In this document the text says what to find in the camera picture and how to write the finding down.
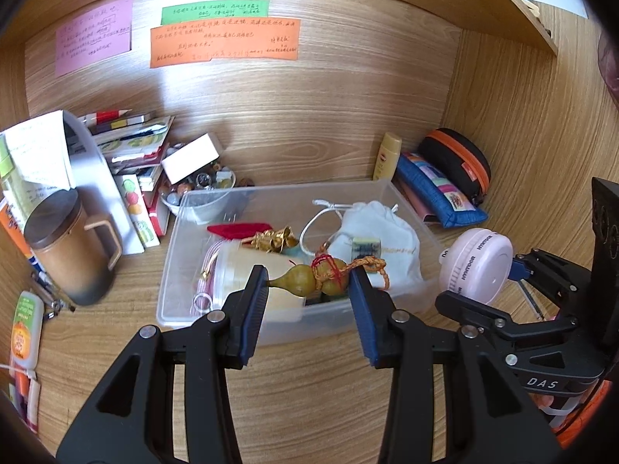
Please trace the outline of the blue patterned pencil pouch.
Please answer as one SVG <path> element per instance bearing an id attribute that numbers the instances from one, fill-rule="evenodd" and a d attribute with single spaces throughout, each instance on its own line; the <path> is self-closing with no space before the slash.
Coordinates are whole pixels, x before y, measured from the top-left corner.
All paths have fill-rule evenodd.
<path id="1" fill-rule="evenodd" d="M 470 227 L 488 220 L 486 212 L 417 154 L 403 152 L 395 176 L 435 215 L 444 229 Z"/>

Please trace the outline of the white cloth drawstring bag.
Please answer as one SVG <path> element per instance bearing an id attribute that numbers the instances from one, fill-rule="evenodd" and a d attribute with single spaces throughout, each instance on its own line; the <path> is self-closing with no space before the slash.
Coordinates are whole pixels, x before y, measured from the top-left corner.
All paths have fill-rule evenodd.
<path id="1" fill-rule="evenodd" d="M 304 225 L 299 236 L 301 249 L 310 254 L 305 238 L 311 227 L 324 215 L 334 213 L 340 227 L 326 239 L 326 252 L 344 262 L 351 257 L 353 237 L 379 238 L 382 244 L 380 259 L 386 262 L 390 287 L 387 291 L 397 297 L 424 284 L 421 274 L 421 244 L 416 231 L 397 215 L 398 206 L 388 207 L 379 201 L 342 204 L 322 199 L 314 201 L 320 211 Z"/>

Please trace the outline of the metal keys and clips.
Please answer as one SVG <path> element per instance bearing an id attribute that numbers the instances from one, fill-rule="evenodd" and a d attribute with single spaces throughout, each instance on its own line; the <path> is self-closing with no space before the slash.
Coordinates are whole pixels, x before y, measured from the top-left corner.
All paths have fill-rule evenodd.
<path id="1" fill-rule="evenodd" d="M 42 278 L 41 272 L 31 272 L 31 285 L 34 288 L 34 292 L 41 297 L 41 300 L 48 308 L 46 319 L 58 316 L 63 310 L 70 313 L 75 312 L 75 305 L 69 300 L 64 299 L 55 285 L 48 284 Z"/>

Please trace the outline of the light blue eraser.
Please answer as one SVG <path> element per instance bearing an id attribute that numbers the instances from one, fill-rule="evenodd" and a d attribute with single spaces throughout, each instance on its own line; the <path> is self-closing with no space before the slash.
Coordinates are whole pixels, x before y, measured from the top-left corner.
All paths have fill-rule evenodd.
<path id="1" fill-rule="evenodd" d="M 285 250 L 283 250 L 283 254 L 285 254 L 286 257 L 295 259 L 299 263 L 303 264 L 311 262 L 311 260 L 313 259 L 313 257 L 309 254 L 306 254 L 299 245 L 295 247 L 287 247 Z"/>

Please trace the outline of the clear plastic storage bin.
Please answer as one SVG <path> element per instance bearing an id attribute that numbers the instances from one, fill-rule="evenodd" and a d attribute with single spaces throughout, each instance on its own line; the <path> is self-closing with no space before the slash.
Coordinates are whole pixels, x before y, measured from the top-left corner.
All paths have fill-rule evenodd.
<path id="1" fill-rule="evenodd" d="M 360 219 L 359 232 L 337 234 L 347 210 L 364 205 L 385 207 Z M 405 239 L 381 240 L 381 257 L 395 263 L 389 273 L 389 294 L 411 313 L 429 310 L 438 293 L 439 241 L 420 222 L 411 205 L 388 181 L 324 182 L 293 186 L 194 191 L 180 200 L 172 232 L 156 318 L 167 327 L 183 328 L 224 306 L 226 297 L 246 286 L 252 268 L 260 264 L 271 278 L 297 264 L 308 264 L 320 247 L 335 258 L 351 261 L 355 239 L 373 239 L 373 221 L 383 218 L 405 229 Z M 216 232 L 218 226 L 257 223 L 262 229 L 289 229 L 298 245 L 280 254 L 252 246 L 250 236 Z"/>

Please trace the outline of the gourd charm with red cord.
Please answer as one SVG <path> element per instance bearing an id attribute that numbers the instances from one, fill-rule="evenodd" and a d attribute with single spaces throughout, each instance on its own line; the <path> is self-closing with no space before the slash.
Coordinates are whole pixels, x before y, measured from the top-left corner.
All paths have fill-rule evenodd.
<path id="1" fill-rule="evenodd" d="M 284 275 L 269 280 L 268 286 L 286 290 L 295 297 L 310 297 L 315 292 L 324 293 L 328 297 L 343 297 L 351 280 L 351 272 L 359 267 L 380 275 L 384 290 L 390 287 L 383 259 L 367 256 L 346 263 L 330 254 L 319 254 L 308 265 L 294 265 Z"/>

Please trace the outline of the red velvet drawstring pouch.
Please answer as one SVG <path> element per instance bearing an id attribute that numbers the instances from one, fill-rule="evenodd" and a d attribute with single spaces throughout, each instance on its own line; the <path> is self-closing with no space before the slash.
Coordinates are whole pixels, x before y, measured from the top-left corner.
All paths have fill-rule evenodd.
<path id="1" fill-rule="evenodd" d="M 253 238 L 256 234 L 270 229 L 271 225 L 263 222 L 231 222 L 207 226 L 207 232 L 226 240 Z"/>

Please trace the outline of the red white tube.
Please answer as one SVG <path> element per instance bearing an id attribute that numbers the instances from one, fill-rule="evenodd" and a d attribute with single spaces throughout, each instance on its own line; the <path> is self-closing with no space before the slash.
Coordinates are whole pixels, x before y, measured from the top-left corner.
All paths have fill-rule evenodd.
<path id="1" fill-rule="evenodd" d="M 13 401 L 23 421 L 35 434 L 39 433 L 39 401 L 41 386 L 36 374 L 13 373 Z"/>

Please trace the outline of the green glass bottle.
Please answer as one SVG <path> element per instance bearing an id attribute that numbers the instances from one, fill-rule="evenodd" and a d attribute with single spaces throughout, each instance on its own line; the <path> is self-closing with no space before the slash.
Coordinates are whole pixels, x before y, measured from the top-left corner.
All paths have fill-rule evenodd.
<path id="1" fill-rule="evenodd" d="M 379 238 L 353 237 L 351 239 L 351 257 L 362 259 L 366 257 L 381 257 L 382 244 Z"/>

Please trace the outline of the white bowl of trinkets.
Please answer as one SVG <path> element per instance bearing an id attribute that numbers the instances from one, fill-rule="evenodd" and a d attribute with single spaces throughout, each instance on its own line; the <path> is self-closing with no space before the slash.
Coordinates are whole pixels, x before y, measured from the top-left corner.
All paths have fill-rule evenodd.
<path id="1" fill-rule="evenodd" d="M 170 212 L 196 224 L 208 224 L 224 217 L 236 174 L 218 161 L 204 165 L 177 184 L 166 184 L 159 193 Z"/>

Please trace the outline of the green sticky note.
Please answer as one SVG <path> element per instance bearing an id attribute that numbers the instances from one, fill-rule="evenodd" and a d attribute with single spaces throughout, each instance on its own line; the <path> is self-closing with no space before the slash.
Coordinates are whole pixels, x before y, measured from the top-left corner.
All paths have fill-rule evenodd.
<path id="1" fill-rule="evenodd" d="M 267 17 L 268 0 L 210 0 L 166 6 L 162 9 L 162 25 L 181 22 L 229 18 Z"/>

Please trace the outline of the white paper box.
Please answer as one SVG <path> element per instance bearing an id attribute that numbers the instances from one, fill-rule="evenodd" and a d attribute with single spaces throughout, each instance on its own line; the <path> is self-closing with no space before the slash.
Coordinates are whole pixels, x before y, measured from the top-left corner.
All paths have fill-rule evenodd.
<path id="1" fill-rule="evenodd" d="M 108 164 L 90 131 L 75 115 L 58 110 L 1 132 L 34 208 L 58 189 L 77 189 L 85 211 L 111 216 L 124 254 L 144 251 Z"/>

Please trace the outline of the black orange zip case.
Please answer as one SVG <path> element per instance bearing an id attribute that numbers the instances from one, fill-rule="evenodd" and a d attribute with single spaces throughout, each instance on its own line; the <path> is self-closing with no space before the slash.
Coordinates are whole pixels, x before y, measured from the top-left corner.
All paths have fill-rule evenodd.
<path id="1" fill-rule="evenodd" d="M 490 164 L 466 136 L 448 128 L 432 130 L 422 139 L 417 153 L 441 171 L 474 205 L 484 202 L 492 177 Z"/>

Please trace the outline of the orange box at left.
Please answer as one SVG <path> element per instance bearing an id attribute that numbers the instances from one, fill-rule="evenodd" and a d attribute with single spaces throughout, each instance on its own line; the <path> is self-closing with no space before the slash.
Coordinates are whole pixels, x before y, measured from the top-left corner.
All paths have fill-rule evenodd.
<path id="1" fill-rule="evenodd" d="M 29 248 L 25 241 L 25 238 L 19 229 L 18 223 L 15 220 L 12 212 L 10 211 L 9 203 L 5 198 L 1 200 L 1 213 L 0 221 L 4 229 L 6 230 L 9 238 L 12 239 L 16 247 L 22 252 L 24 257 L 27 258 L 29 264 L 34 267 L 35 272 L 42 272 L 43 267 L 39 263 L 34 253 Z"/>

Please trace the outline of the translucent lidded plastic cup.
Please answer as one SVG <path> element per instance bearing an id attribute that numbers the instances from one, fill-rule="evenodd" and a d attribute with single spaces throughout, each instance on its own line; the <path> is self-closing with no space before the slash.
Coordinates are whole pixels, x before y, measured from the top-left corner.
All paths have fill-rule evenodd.
<path id="1" fill-rule="evenodd" d="M 268 276 L 277 279 L 301 261 L 286 256 L 242 247 L 238 241 L 224 244 L 216 257 L 212 283 L 213 307 L 224 306 L 227 296 L 246 287 L 255 265 L 268 269 Z M 270 288 L 264 319 L 267 322 L 298 322 L 301 320 L 304 297 L 296 297 L 286 290 Z"/>

